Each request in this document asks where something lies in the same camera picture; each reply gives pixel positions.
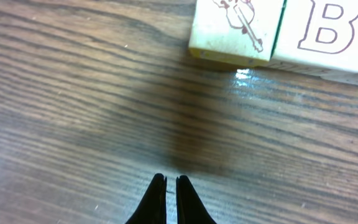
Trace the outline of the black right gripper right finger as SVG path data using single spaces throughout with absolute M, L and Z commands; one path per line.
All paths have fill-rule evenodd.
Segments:
M 186 175 L 176 179 L 177 223 L 216 224 Z

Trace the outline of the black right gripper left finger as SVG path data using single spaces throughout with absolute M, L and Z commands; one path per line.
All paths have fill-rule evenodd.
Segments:
M 167 178 L 155 174 L 135 212 L 126 224 L 166 224 Z

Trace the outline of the plain wooden picture block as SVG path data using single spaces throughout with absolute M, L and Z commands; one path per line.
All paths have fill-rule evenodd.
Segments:
M 242 67 L 269 63 L 284 0 L 197 0 L 192 56 Z

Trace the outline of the yellow top picture block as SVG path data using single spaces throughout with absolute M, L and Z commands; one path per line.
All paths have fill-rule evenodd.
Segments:
M 268 66 L 319 77 L 358 73 L 358 0 L 287 0 Z

